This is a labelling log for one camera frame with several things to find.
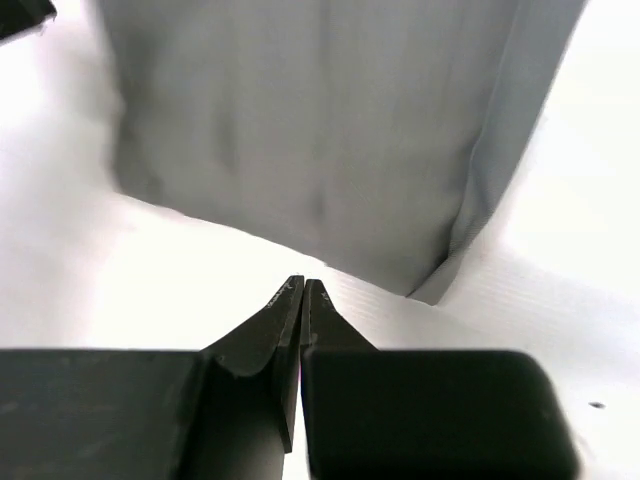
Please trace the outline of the grey pleated skirt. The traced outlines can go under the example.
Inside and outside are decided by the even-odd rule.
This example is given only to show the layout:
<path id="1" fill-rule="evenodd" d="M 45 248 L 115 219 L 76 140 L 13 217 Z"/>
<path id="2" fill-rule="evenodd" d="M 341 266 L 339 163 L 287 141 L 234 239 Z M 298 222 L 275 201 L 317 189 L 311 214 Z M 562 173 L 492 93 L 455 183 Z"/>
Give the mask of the grey pleated skirt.
<path id="1" fill-rule="evenodd" d="M 101 1 L 120 190 L 438 302 L 581 1 Z"/>

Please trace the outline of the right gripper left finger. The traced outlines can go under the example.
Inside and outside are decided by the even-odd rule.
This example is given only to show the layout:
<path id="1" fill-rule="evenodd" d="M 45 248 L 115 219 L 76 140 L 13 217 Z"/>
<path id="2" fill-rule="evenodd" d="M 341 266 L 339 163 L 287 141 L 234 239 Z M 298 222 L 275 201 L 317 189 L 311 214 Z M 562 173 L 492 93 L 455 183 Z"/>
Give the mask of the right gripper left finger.
<path id="1" fill-rule="evenodd" d="M 293 449 L 304 277 L 292 275 L 267 304 L 201 353 L 235 379 L 264 382 L 284 451 Z"/>

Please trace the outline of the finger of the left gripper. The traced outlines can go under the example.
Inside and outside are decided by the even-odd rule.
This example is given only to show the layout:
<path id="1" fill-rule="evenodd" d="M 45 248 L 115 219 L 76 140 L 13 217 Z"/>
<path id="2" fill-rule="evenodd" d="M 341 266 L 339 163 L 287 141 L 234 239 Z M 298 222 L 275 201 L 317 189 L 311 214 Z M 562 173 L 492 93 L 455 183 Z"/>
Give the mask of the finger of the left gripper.
<path id="1" fill-rule="evenodd" d="M 56 7 L 50 0 L 1 0 L 1 39 L 9 40 L 40 29 L 56 17 Z"/>

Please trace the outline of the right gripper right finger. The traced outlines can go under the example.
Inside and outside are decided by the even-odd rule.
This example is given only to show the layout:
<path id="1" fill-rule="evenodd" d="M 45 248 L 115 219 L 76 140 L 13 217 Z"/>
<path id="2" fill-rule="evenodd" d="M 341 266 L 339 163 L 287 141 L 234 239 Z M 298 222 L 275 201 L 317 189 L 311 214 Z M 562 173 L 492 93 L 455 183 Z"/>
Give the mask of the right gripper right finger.
<path id="1" fill-rule="evenodd" d="M 376 351 L 335 308 L 321 280 L 306 281 L 301 317 L 300 352 L 311 348 Z"/>

